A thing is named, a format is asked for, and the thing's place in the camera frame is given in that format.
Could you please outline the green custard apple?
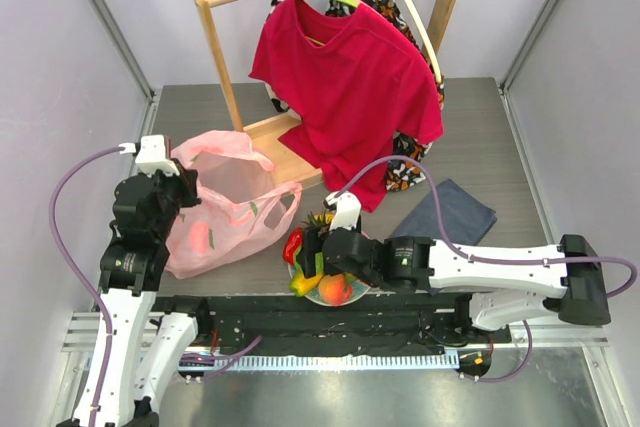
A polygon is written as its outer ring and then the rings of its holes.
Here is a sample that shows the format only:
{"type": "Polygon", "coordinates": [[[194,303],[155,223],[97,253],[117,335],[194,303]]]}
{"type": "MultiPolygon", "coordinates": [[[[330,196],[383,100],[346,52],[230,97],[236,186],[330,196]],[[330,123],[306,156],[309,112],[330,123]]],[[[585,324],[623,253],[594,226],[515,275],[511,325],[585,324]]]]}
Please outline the green custard apple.
{"type": "Polygon", "coordinates": [[[302,249],[295,257],[295,266],[305,277],[313,277],[320,273],[324,274],[323,254],[321,252],[307,252],[302,249]]]}

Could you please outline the orange pineapple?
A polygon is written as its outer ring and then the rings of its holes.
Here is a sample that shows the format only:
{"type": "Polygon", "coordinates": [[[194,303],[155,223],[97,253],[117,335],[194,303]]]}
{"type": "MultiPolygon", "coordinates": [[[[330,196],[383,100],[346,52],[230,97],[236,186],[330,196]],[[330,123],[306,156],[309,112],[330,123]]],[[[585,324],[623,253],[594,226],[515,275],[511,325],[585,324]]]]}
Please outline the orange pineapple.
{"type": "Polygon", "coordinates": [[[331,212],[310,212],[307,216],[307,219],[304,221],[304,225],[306,228],[317,228],[320,234],[324,234],[329,231],[333,218],[334,214],[331,212]]]}

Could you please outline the pink plastic bag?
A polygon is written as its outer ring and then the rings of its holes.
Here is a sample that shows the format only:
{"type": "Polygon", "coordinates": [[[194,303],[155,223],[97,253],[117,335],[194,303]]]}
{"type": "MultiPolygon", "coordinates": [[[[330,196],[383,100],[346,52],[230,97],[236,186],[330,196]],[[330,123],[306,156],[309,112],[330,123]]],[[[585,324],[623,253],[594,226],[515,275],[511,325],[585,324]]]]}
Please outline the pink plastic bag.
{"type": "Polygon", "coordinates": [[[167,240],[166,270],[188,279],[262,251],[283,237],[299,207],[302,185],[276,185],[273,162],[246,133],[209,131],[172,150],[197,172],[200,203],[183,207],[167,240]]]}

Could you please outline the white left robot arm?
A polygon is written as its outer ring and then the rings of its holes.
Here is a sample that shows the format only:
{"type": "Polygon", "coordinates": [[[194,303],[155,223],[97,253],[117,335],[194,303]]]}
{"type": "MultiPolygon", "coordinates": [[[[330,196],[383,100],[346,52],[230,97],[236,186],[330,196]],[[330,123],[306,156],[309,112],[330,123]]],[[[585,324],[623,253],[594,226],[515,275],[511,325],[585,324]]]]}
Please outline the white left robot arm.
{"type": "Polygon", "coordinates": [[[111,240],[100,261],[102,325],[89,375],[67,426],[156,426],[160,404],[189,345],[213,332],[207,302],[175,297],[147,353],[143,333],[169,259],[166,242],[183,208],[199,204],[197,173],[139,173],[115,189],[111,240]]]}

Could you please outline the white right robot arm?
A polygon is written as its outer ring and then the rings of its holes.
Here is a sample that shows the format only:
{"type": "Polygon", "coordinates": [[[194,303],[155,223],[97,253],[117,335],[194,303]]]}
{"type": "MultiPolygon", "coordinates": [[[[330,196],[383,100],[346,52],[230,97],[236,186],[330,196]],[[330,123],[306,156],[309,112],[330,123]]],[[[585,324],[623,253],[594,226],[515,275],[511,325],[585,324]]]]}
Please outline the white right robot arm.
{"type": "Polygon", "coordinates": [[[465,342],[550,313],[573,325],[611,321],[601,262],[580,235],[566,234],[559,244],[543,247],[491,250],[426,237],[380,242],[357,230],[305,228],[289,237],[283,259],[299,279],[343,274],[347,282],[396,293],[458,292],[451,327],[465,342]],[[491,253],[496,259],[488,258],[491,253]]]}

